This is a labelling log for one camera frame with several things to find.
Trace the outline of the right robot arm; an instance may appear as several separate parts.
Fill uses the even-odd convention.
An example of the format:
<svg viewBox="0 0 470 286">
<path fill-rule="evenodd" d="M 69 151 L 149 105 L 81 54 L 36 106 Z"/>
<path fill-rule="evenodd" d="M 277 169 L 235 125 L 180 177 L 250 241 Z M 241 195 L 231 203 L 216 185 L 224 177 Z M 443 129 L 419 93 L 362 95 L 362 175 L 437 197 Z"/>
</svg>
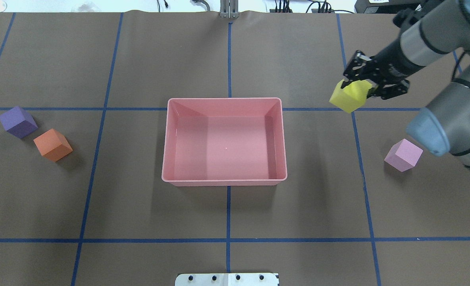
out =
<svg viewBox="0 0 470 286">
<path fill-rule="evenodd" d="M 422 0 L 398 11 L 399 35 L 378 54 L 357 50 L 334 94 L 383 100 L 408 92 L 409 76 L 462 49 L 449 84 L 419 110 L 406 132 L 431 154 L 451 154 L 470 172 L 470 0 Z"/>
</svg>

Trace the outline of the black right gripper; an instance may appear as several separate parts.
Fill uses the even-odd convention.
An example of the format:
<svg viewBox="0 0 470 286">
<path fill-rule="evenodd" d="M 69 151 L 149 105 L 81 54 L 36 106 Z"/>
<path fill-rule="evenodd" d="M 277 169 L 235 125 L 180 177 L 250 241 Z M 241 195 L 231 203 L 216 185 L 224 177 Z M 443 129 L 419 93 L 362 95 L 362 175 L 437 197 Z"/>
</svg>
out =
<svg viewBox="0 0 470 286">
<path fill-rule="evenodd" d="M 389 100 L 408 93 L 410 82 L 397 79 L 384 73 L 376 60 L 364 52 L 356 50 L 343 71 L 346 82 L 358 81 L 358 89 L 368 92 L 368 98 L 377 97 Z"/>
</svg>

